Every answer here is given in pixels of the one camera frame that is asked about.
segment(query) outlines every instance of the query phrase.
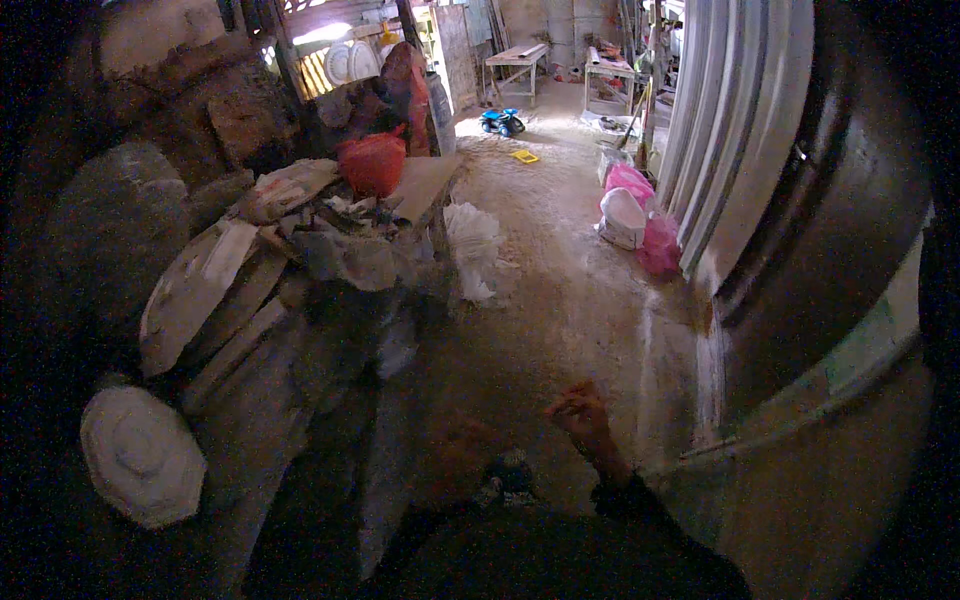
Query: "yellow tray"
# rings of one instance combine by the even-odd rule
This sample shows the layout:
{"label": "yellow tray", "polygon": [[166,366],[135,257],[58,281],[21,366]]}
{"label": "yellow tray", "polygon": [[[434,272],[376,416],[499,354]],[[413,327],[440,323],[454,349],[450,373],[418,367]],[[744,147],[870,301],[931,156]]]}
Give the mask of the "yellow tray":
{"label": "yellow tray", "polygon": [[516,152],[511,152],[510,156],[512,156],[513,158],[516,158],[523,164],[530,164],[531,162],[537,162],[538,160],[540,160],[539,158],[537,158],[536,156],[533,156],[526,150],[517,150]]}

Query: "workbench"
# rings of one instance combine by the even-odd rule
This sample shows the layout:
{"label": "workbench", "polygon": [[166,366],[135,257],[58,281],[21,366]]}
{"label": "workbench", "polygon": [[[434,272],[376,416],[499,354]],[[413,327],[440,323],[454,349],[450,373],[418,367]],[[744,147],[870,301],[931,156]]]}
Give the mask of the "workbench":
{"label": "workbench", "polygon": [[[496,95],[500,99],[500,103],[503,104],[503,94],[500,93],[500,87],[496,82],[496,72],[493,70],[496,66],[523,66],[530,67],[530,91],[529,92],[507,92],[511,94],[516,94],[518,96],[530,96],[530,106],[537,105],[537,61],[546,56],[546,53],[550,51],[550,46],[547,44],[537,44],[536,46],[514,46],[510,50],[504,50],[500,54],[494,55],[484,61],[487,65],[487,68],[490,69],[490,76],[493,82],[493,89],[496,90]],[[514,79],[525,74],[526,69],[522,69],[509,78],[503,80],[502,83],[508,84]],[[484,92],[487,91],[487,79],[486,74],[484,73],[483,81]]]}
{"label": "workbench", "polygon": [[[596,100],[590,98],[590,75],[604,75],[608,78],[619,77],[625,79],[624,87],[626,94],[611,88],[613,97],[619,102],[607,100]],[[626,105],[627,109],[623,114],[631,114],[634,111],[634,87],[636,80],[636,71],[623,60],[608,60],[600,57],[599,62],[587,60],[587,68],[584,73],[584,110],[589,110],[591,103],[606,103],[607,105]]]}

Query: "red bag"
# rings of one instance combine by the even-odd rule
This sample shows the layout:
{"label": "red bag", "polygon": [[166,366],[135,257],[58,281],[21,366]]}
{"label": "red bag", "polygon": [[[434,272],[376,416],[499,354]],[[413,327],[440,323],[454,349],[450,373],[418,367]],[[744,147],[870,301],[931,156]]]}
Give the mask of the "red bag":
{"label": "red bag", "polygon": [[670,215],[654,215],[643,231],[643,243],[636,249],[636,259],[652,276],[680,272],[680,246],[677,244],[677,222]]}
{"label": "red bag", "polygon": [[337,145],[337,167],[357,199],[394,193],[403,175],[407,147],[399,135],[404,125],[390,133],[373,133]]}

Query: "white plate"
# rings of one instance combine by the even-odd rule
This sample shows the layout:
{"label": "white plate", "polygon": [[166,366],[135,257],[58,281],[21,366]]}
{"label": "white plate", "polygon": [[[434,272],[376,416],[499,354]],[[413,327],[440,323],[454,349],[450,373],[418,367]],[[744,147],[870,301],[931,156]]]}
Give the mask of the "white plate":
{"label": "white plate", "polygon": [[332,84],[343,85],[352,81],[349,59],[350,49],[344,42],[338,41],[330,46],[324,57],[324,72]]}
{"label": "white plate", "polygon": [[370,44],[363,40],[353,42],[348,65],[350,78],[354,81],[380,74],[380,61]]}

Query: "wooden wall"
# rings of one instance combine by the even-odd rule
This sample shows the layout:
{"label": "wooden wall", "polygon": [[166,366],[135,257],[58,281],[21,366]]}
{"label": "wooden wall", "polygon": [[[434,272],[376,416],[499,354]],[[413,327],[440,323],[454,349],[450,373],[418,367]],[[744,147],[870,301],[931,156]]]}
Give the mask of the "wooden wall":
{"label": "wooden wall", "polygon": [[441,77],[450,109],[457,111],[477,103],[476,61],[467,35],[467,19],[461,5],[431,9],[443,48]]}

